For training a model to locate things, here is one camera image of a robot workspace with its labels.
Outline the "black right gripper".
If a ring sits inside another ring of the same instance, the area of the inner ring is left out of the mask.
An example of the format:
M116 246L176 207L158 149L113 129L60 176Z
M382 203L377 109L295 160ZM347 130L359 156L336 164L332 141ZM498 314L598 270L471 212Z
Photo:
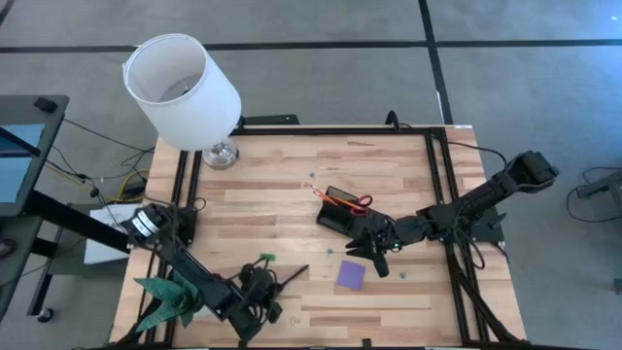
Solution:
M355 248L348 251L349 256L368 258L381 278L390 273L386 259L388 252L398 253L402 242L397 237L396 222L386 215L370 214L365 218L363 236L353 239L346 247Z

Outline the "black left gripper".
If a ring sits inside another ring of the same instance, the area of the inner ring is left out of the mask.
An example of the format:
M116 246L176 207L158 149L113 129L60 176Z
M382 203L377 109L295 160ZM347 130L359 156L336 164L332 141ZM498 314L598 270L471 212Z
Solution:
M285 297L290 288L290 280L278 281L276 272L267 266L247 263L242 267L240 276L243 295L252 309L257 311L259 319L265 323L275 324L283 311L277 298Z

